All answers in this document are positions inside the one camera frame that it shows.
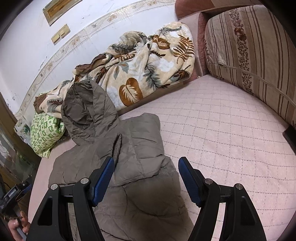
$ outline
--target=floral wallpaper border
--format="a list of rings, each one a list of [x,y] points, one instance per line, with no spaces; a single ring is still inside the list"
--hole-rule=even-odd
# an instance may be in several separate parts
[[[75,48],[80,46],[84,41],[96,34],[105,27],[108,27],[116,22],[119,22],[130,15],[140,13],[145,10],[152,8],[174,5],[176,0],[142,0],[139,2],[132,3],[118,10],[110,12],[101,18],[97,19],[87,27],[82,29],[76,35],[74,35],[69,41],[67,41],[44,65],[42,70],[39,72],[32,85],[30,86],[20,109],[15,114],[17,120],[19,120],[26,112],[28,106],[33,104],[33,98],[36,95],[39,87],[42,85],[49,73]]]

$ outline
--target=wall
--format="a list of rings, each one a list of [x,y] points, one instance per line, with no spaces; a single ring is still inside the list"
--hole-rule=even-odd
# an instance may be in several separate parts
[[[14,114],[44,64],[69,39],[96,19],[136,0],[83,0],[51,27],[42,12],[49,2],[33,0],[0,41],[0,92]],[[70,34],[53,45],[51,37],[65,24]]]

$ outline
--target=silver bolt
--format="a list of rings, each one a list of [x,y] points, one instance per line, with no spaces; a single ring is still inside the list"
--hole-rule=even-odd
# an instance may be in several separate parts
[[[80,182],[81,182],[82,184],[87,184],[88,181],[89,181],[89,180],[88,180],[87,178],[83,178],[83,179],[81,179]]]
[[[240,184],[240,183],[237,183],[237,184],[235,185],[235,187],[236,187],[237,189],[239,189],[239,190],[242,190],[242,189],[244,188],[244,186],[243,186],[242,184]]]
[[[210,178],[206,178],[205,183],[211,185],[213,183],[213,180]]]
[[[58,185],[57,185],[57,184],[52,184],[52,185],[50,186],[50,189],[51,189],[51,190],[56,190],[56,189],[57,189],[57,187],[58,187]]]

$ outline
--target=wall switch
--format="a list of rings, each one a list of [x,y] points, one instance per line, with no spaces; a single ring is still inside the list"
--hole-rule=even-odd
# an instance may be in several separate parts
[[[52,37],[52,42],[53,42],[54,44],[56,44],[57,41],[58,41],[59,39],[60,39],[60,36],[59,36],[58,33],[56,33],[56,34]]]
[[[64,38],[68,33],[70,33],[70,29],[67,24],[59,30],[61,38]]]

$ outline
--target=green checkered pillow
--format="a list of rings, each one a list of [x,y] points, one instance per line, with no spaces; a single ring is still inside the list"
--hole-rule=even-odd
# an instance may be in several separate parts
[[[65,125],[61,119],[42,112],[35,113],[31,125],[31,145],[38,156],[49,157],[50,149],[62,137]]]

